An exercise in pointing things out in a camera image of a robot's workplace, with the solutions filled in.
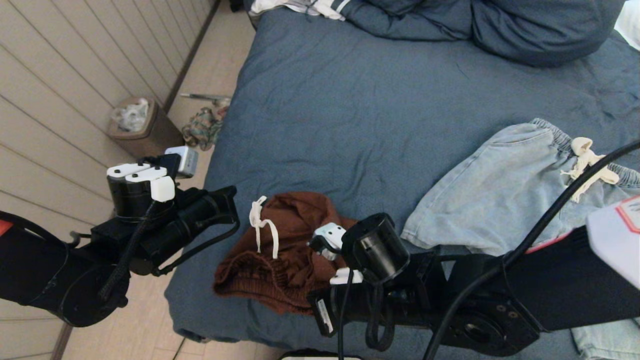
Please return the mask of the rust brown garment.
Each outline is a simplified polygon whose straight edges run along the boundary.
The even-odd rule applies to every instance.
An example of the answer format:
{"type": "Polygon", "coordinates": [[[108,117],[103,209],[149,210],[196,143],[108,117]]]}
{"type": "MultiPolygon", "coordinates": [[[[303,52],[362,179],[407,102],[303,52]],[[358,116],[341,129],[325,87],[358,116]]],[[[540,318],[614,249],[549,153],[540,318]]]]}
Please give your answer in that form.
{"type": "Polygon", "coordinates": [[[213,292],[258,301],[280,315],[311,316],[308,294],[329,287],[345,262],[326,259],[308,243],[326,224],[349,229],[356,221],[340,215],[326,195],[306,191],[261,196],[248,218],[249,228],[215,271],[213,292]]]}

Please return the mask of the light blue denim shorts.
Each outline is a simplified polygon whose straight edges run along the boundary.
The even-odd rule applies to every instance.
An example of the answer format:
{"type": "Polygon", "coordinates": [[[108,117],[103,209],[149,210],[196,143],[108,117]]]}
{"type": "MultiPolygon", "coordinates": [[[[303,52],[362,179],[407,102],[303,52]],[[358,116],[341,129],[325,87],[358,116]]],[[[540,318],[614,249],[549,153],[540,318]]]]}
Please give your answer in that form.
{"type": "MultiPolygon", "coordinates": [[[[400,237],[423,249],[462,246],[500,256],[515,249],[588,166],[605,155],[541,118],[500,130],[420,199],[400,237]]],[[[582,226],[589,214],[640,195],[640,172],[610,163],[583,185],[534,246],[582,226]]],[[[640,360],[640,317],[572,328],[585,360],[640,360]]]]}

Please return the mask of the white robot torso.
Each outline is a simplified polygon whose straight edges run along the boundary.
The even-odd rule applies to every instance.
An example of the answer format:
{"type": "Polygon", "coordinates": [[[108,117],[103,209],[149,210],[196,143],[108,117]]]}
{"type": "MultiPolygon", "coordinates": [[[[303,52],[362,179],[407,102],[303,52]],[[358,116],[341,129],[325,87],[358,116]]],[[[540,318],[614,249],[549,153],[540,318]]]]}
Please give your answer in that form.
{"type": "Polygon", "coordinates": [[[317,351],[317,350],[297,350],[297,351],[288,351],[281,356],[279,356],[278,360],[363,360],[361,357],[348,357],[344,355],[343,358],[339,357],[338,354],[327,351],[317,351]]]}

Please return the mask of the brown trash bin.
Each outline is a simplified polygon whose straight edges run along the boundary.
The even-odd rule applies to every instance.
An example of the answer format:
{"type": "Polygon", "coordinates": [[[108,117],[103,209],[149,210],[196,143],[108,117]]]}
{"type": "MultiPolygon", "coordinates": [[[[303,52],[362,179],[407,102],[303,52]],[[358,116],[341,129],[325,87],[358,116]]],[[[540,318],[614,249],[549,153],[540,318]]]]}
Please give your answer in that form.
{"type": "Polygon", "coordinates": [[[146,96],[133,98],[145,98],[149,102],[146,123],[139,132],[125,132],[110,120],[107,135],[112,141],[134,158],[162,155],[167,148],[185,145],[182,133],[157,101],[146,96]]]}

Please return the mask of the colourful crumpled cloth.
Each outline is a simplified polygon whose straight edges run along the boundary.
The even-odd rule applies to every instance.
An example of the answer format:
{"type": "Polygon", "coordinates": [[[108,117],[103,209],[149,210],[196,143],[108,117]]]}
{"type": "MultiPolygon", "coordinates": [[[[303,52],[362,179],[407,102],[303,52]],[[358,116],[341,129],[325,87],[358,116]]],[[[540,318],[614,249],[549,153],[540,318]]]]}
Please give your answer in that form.
{"type": "Polygon", "coordinates": [[[222,131],[228,109],[228,105],[215,108],[202,107],[190,117],[181,130],[185,145],[198,148],[203,152],[213,148],[222,131]]]}

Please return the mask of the white plastic bin bag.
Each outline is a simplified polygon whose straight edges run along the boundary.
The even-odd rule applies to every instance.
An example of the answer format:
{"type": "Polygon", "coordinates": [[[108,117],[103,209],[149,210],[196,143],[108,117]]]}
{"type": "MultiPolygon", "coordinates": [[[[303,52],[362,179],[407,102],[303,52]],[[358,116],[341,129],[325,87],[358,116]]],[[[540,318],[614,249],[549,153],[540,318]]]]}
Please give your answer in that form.
{"type": "Polygon", "coordinates": [[[110,119],[122,132],[141,132],[146,124],[149,107],[146,98],[128,98],[112,110],[110,119]]]}

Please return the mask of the grey metal rod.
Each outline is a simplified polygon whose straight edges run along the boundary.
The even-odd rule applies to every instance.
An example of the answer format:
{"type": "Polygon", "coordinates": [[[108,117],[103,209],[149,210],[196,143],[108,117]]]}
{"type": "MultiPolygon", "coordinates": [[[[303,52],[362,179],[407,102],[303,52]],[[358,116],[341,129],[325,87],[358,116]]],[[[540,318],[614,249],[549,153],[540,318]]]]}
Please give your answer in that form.
{"type": "Polygon", "coordinates": [[[223,95],[198,94],[198,93],[180,93],[179,96],[190,100],[210,101],[213,105],[224,107],[231,104],[232,98],[223,95]]]}

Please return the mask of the blue bed sheet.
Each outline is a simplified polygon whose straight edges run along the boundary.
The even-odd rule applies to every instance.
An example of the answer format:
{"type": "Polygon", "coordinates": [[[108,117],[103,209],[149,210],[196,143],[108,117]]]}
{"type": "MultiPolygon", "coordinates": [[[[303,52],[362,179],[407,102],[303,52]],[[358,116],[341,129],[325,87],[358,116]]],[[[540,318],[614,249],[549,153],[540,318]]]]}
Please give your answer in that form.
{"type": "Polygon", "coordinates": [[[194,342],[252,341],[334,352],[310,316],[219,297],[218,264],[262,195],[327,195],[341,215],[377,212],[403,227],[423,195],[499,130],[535,118],[607,153],[640,138],[640,51],[613,32],[596,52],[553,68],[468,41],[374,37],[286,8],[263,14],[205,178],[236,186],[240,230],[174,272],[174,332],[194,342]]]}

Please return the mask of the white striped garment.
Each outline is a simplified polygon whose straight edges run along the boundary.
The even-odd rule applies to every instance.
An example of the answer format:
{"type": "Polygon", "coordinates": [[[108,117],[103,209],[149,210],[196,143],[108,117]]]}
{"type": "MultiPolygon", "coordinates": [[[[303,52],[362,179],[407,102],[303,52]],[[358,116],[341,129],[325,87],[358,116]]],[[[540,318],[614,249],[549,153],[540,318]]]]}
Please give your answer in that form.
{"type": "Polygon", "coordinates": [[[252,18],[258,18],[263,13],[278,9],[288,8],[294,12],[310,16],[322,16],[327,19],[345,21],[342,9],[351,0],[254,0],[248,14],[252,18]]]}

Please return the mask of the bunched blue duvet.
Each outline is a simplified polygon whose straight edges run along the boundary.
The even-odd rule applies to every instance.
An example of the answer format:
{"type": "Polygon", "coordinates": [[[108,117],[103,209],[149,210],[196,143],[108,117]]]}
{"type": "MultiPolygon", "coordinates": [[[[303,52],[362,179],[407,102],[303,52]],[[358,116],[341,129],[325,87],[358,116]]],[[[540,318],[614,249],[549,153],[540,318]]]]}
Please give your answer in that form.
{"type": "Polygon", "coordinates": [[[449,42],[467,40],[473,32],[471,0],[343,0],[332,8],[379,38],[449,42]]]}

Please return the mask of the blue pillow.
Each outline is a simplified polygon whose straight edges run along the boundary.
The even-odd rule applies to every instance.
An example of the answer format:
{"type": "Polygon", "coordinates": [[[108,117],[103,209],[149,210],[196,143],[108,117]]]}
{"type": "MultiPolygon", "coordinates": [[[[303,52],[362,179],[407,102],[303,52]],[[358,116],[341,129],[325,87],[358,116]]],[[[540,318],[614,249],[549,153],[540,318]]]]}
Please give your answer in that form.
{"type": "Polygon", "coordinates": [[[483,50],[535,68],[596,51],[627,0],[471,0],[472,36],[483,50]]]}

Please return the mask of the white pillow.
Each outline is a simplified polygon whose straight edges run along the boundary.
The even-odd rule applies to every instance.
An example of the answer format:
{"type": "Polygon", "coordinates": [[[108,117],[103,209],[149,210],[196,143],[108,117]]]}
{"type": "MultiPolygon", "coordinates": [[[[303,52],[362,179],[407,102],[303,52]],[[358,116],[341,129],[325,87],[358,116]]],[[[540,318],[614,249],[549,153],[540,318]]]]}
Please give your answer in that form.
{"type": "Polygon", "coordinates": [[[624,3],[614,30],[629,46],[640,51],[640,0],[627,0],[624,3]]]}

